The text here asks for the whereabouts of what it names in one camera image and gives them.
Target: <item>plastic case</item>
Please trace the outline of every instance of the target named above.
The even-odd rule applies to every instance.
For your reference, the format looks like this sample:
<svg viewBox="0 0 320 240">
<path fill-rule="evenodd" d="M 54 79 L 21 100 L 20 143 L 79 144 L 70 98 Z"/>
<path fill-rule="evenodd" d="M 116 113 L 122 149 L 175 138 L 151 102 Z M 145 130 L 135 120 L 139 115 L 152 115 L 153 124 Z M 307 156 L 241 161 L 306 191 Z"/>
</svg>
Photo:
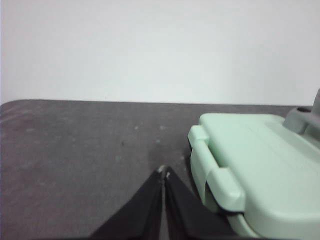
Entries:
<svg viewBox="0 0 320 240">
<path fill-rule="evenodd" d="M 232 213 L 228 220 L 239 235 L 320 239 L 318 100 L 319 92 L 312 112 L 293 109 L 286 120 L 205 113 L 190 129 L 200 198 L 212 211 L 217 203 Z"/>
</svg>

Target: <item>dark gray table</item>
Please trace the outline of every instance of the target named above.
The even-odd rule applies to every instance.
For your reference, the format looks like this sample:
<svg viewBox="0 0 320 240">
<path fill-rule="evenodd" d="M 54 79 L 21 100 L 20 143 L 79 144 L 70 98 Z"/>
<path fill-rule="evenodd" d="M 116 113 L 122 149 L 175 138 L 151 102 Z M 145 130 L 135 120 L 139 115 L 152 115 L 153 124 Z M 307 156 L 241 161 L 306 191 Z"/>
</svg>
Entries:
<svg viewBox="0 0 320 240">
<path fill-rule="evenodd" d="M 1 106 L 1 239 L 84 237 L 160 165 L 191 189 L 187 134 L 207 112 L 292 106 L 19 100 Z M 168 239 L 162 221 L 160 239 Z"/>
</svg>

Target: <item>white background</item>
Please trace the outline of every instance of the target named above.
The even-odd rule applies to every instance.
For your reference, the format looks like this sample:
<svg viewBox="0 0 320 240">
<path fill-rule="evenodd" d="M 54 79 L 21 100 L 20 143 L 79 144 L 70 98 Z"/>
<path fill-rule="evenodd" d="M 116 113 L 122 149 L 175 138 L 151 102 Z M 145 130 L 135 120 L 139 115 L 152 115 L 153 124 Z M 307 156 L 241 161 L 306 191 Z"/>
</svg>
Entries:
<svg viewBox="0 0 320 240">
<path fill-rule="evenodd" d="M 2 0 L 1 103 L 312 105 L 320 1 Z"/>
</svg>

